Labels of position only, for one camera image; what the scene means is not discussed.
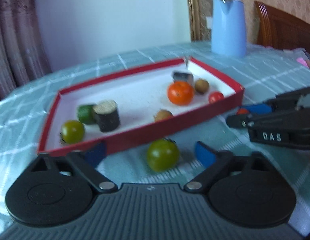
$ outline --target white wall socket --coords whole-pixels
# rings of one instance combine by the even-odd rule
[[[213,25],[213,17],[206,17],[206,27],[211,30]]]

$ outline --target curtain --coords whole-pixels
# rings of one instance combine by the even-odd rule
[[[0,0],[0,100],[50,72],[35,0]]]

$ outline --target green plaid tablecloth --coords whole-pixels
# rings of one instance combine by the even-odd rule
[[[239,59],[211,53],[209,42],[194,42],[101,58],[52,73],[18,88],[0,102],[0,233],[11,223],[5,208],[5,194],[36,157],[44,120],[57,90],[114,71],[182,56],[193,56],[241,83],[246,89],[243,104],[261,102],[278,93],[310,86],[310,70],[282,51],[248,45],[247,56]],[[290,224],[301,234],[308,234],[309,152],[251,143],[247,131],[227,127],[225,117],[228,114],[170,136],[182,152],[179,164],[172,170],[154,173],[148,168],[145,162],[148,145],[110,155],[97,169],[119,186],[123,182],[178,182],[183,185],[204,169],[194,158],[197,141],[203,141],[215,149],[230,150],[236,155],[261,151],[296,192],[297,205]]]

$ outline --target gold door frame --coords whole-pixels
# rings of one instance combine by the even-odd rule
[[[199,0],[188,0],[188,10],[190,15],[191,41],[202,40],[200,28]]]

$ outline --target kettle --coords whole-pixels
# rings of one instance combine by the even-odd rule
[[[246,54],[246,24],[241,0],[213,0],[212,52],[235,57]]]

